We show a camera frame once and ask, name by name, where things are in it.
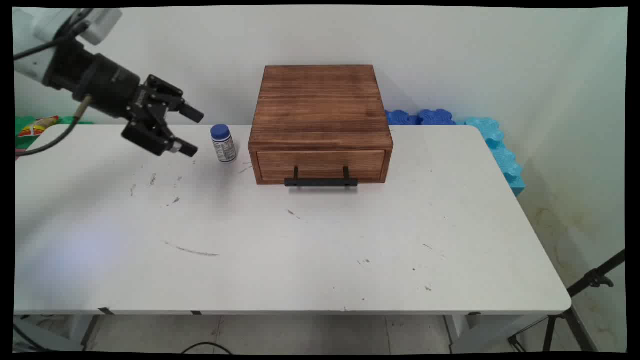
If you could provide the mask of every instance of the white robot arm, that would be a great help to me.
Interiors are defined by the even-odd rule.
[[[48,9],[38,17],[14,8],[13,68],[45,86],[72,92],[84,108],[127,119],[122,136],[158,156],[164,151],[195,155],[198,148],[175,137],[166,123],[167,111],[195,122],[204,117],[182,98],[182,90],[153,75],[140,84],[139,76],[101,54],[89,53],[76,40],[81,36],[93,45],[101,43],[121,16],[115,8]]]

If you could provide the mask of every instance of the blue foam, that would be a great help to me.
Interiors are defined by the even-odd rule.
[[[503,143],[497,149],[491,149],[495,162],[498,163],[500,170],[504,174],[504,178],[510,184],[522,173],[522,167],[516,162],[516,154],[509,151]]]
[[[504,140],[504,133],[499,129],[500,124],[490,117],[472,117],[465,121],[465,125],[471,125],[480,130],[486,144],[491,149],[497,148]]]
[[[421,119],[422,125],[456,124],[453,120],[451,120],[451,113],[443,109],[437,109],[436,111],[431,111],[429,109],[422,110],[418,113],[418,118]]]
[[[522,167],[516,162],[516,154],[504,146],[502,142],[504,133],[499,129],[500,124],[488,117],[474,117],[465,121],[465,125],[470,125],[480,130],[484,141],[493,154],[495,162],[498,163],[500,171],[502,171],[504,178],[511,187],[511,191],[518,196],[525,188],[524,181],[520,177]]]
[[[389,121],[389,125],[418,125],[418,117],[409,116],[408,113],[402,110],[396,110],[387,113],[387,120]]]
[[[509,186],[511,187],[513,195],[516,196],[518,196],[525,188],[524,181],[520,176],[518,176],[514,181],[510,182]]]

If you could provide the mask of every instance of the wooden box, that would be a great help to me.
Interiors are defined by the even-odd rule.
[[[267,66],[249,137],[258,184],[384,183],[394,147],[372,65]]]

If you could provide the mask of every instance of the floor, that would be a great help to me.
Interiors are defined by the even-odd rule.
[[[37,323],[68,336],[68,318],[32,316]],[[528,351],[540,351],[546,321],[519,338]],[[557,322],[553,351],[578,351],[568,328]],[[386,355],[448,354],[449,335],[442,316],[365,315],[116,315],[100,316],[87,351],[180,353],[202,341],[212,341],[234,354]],[[485,352],[513,352],[507,340]],[[203,345],[194,354],[221,354]]]

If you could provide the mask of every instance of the black drawer handle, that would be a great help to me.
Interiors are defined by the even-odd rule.
[[[293,179],[284,179],[284,186],[358,186],[358,179],[349,177],[349,167],[343,167],[342,171],[342,179],[298,179],[298,167],[294,167]]]

